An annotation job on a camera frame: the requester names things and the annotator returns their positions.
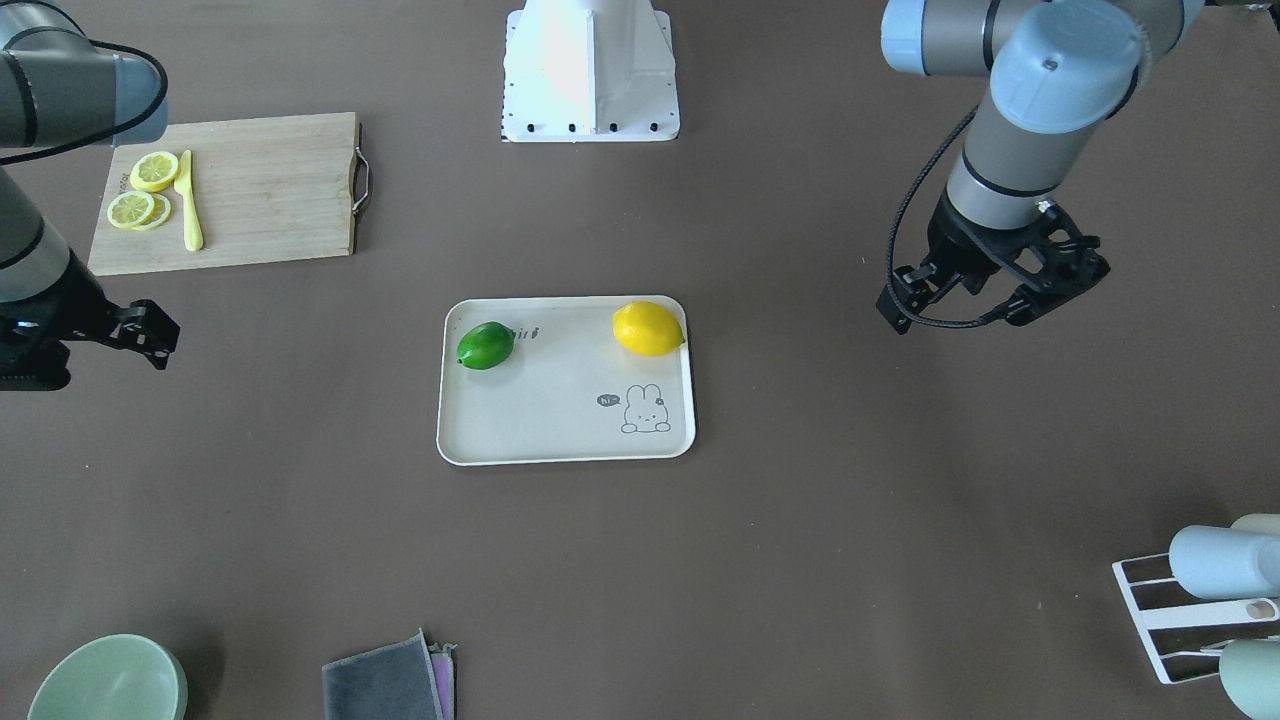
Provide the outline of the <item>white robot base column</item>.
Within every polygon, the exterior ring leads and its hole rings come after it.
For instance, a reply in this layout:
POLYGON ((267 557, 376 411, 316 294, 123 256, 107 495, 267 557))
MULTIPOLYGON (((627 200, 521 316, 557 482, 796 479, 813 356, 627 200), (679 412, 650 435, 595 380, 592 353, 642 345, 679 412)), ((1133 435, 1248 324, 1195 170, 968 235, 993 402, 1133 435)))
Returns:
POLYGON ((680 135, 672 23, 649 1, 527 1, 507 15, 503 69, 508 143, 680 135))

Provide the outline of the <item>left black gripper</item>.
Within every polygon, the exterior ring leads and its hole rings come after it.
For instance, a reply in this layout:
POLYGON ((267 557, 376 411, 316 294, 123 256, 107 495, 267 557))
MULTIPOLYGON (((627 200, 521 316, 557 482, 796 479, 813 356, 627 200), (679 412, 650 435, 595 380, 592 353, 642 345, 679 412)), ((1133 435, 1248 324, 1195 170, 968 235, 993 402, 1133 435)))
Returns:
POLYGON ((1023 228, 992 229, 970 222, 940 199, 927 228, 929 252, 919 266, 892 269, 876 309, 899 334, 914 324, 972 329, 992 322, 1027 325, 1096 287, 1110 272, 1100 237, 1080 232, 1057 204, 1046 201, 1023 228), (924 316, 951 290, 979 293, 1000 272, 1018 281, 1010 297, 973 320, 924 316))

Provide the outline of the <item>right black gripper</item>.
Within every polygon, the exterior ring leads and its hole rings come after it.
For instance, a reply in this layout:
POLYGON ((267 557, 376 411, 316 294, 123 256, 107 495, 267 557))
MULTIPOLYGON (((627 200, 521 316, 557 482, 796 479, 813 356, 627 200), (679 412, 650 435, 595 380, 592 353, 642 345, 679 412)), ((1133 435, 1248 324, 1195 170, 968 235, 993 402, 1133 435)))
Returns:
POLYGON ((180 327, 148 299, 127 307, 105 296, 84 264, 72 256, 61 277, 31 299, 1 304, 1 389, 56 391, 70 373, 68 343, 95 342, 145 355, 157 370, 175 352, 180 327))

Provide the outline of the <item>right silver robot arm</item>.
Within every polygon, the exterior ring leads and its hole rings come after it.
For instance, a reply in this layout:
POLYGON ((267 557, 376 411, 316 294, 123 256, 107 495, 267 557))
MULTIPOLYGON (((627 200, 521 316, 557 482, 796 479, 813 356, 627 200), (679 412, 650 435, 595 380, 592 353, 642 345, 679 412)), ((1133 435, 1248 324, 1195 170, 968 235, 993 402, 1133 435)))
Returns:
MULTIPOLYGON (((151 54, 91 38, 52 1, 1 9, 3 165, 91 145, 148 143, 168 123, 169 78, 151 54)), ((164 369, 179 325, 154 301, 111 302, 61 233, 1 177, 1 374, 5 391, 56 391, 73 342, 164 369)))

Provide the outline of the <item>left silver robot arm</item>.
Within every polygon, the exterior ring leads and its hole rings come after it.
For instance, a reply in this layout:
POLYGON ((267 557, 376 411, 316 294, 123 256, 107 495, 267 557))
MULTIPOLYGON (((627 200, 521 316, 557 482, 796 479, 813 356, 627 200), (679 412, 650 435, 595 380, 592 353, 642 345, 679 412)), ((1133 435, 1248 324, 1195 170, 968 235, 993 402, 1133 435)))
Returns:
POLYGON ((959 159, 916 264, 887 261, 877 309, 914 325, 1027 325, 1110 272, 1100 240, 1053 201, 1097 128, 1188 35, 1202 1, 891 1, 890 67, 983 77, 982 100, 947 135, 959 159))

